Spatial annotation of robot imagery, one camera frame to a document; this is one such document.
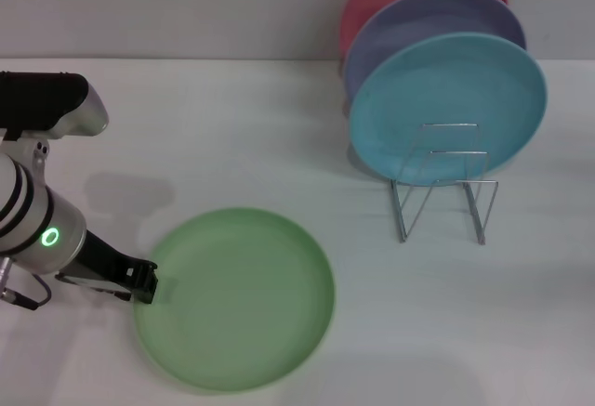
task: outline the light blue plate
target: light blue plate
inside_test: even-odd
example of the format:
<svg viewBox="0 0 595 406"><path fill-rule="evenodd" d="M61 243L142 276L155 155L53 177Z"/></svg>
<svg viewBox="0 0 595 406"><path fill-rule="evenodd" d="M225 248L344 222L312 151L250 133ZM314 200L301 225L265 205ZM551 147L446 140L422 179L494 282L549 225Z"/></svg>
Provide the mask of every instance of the light blue plate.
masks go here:
<svg viewBox="0 0 595 406"><path fill-rule="evenodd" d="M351 105L351 143L371 169L402 183L478 177L483 156L428 153L487 151L494 169L531 139L546 101L544 75L519 46L490 34L445 34L409 46L368 77ZM479 132L423 124L478 124Z"/></svg>
<svg viewBox="0 0 595 406"><path fill-rule="evenodd" d="M350 101L378 65L433 36L486 33L526 47L521 24L501 0L396 0L360 30L345 59L343 77Z"/></svg>

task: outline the green plate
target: green plate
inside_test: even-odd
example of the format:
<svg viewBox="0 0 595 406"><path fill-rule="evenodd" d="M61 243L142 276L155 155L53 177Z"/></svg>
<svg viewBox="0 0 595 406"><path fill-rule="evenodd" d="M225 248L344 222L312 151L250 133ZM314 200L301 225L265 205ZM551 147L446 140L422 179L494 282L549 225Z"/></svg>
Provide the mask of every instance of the green plate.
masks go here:
<svg viewBox="0 0 595 406"><path fill-rule="evenodd" d="M134 306L139 339L178 380L239 391L292 372L322 340L335 305L326 256L266 211L198 216L154 250L153 303Z"/></svg>

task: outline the metal wire rack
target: metal wire rack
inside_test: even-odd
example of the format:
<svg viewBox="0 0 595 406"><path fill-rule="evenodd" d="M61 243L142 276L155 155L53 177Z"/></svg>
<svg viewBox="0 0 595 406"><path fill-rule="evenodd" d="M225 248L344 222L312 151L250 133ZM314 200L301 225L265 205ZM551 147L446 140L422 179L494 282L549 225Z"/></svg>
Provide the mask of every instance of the metal wire rack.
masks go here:
<svg viewBox="0 0 595 406"><path fill-rule="evenodd" d="M401 202L399 197L398 187L402 186L401 177L406 166L410 163L412 157L414 157L419 149L419 144L423 141L424 137L428 134L428 132L435 132L436 129L438 130L447 130L447 129L463 129L472 132L473 140L471 148L468 151L440 151L440 150L425 150L422 151L424 153L424 157L421 160L417 171L415 172L415 176L413 178L413 182L410 185L406 185L408 187L407 192L403 198L403 202ZM401 237L402 242L406 242L409 236L411 235L411 231L413 230L414 226L417 224L419 217L421 216L424 207L426 206L428 199L430 198L431 194L434 192L434 189L437 187L442 186L451 186L451 185L458 185L462 187L463 191L465 191L465 195L467 198L467 202L469 204L469 213L471 214L471 218L473 220L473 227L475 228L475 232L477 234L477 241L480 245L485 245L485 228L487 227L487 222L490 218L490 214L492 213L492 207L494 206L494 200L496 199L496 194L498 191L498 182L495 180L485 180L485 172L488 168L490 163L490 154L487 151L477 151L476 148L479 145L481 129L478 124L470 124L470 123L461 123L461 124L422 124L414 137L412 142L411 148L409 152L405 155L405 159L403 161L401 170L397 176L397 178L392 179L390 181L390 190L392 192L392 197L394 199L394 208L395 208L395 218L397 223L397 229L399 231L399 235ZM433 180L433 182L428 185L419 185L419 180L423 175L424 170L427 168L428 163L432 163L437 159L445 156L461 156L463 157L464 162L464 178L461 179L442 179L438 178ZM469 159L471 158L480 158L483 160L483 167L481 171L481 175L479 178L470 178L471 175L471 166L469 164ZM473 192L473 187L471 185L477 185L477 190L475 193ZM480 197L481 189L483 185L490 185L493 187L492 195L490 197L490 202L487 208L487 212L485 217L482 221L477 202ZM414 189L424 189L426 190L426 196L424 197L419 209L417 210L413 221L409 228L405 226L405 222L403 219L403 209L405 204L410 198L411 193Z"/></svg>

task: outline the purple plate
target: purple plate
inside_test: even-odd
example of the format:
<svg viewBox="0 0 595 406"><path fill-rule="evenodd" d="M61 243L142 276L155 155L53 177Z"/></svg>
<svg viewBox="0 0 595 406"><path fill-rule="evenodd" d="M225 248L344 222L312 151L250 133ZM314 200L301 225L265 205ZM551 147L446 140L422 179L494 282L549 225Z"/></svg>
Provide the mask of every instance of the purple plate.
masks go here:
<svg viewBox="0 0 595 406"><path fill-rule="evenodd" d="M396 0L363 26L350 48L343 70L350 101L377 66L398 51L457 32L492 34L526 48L521 24L501 0Z"/></svg>

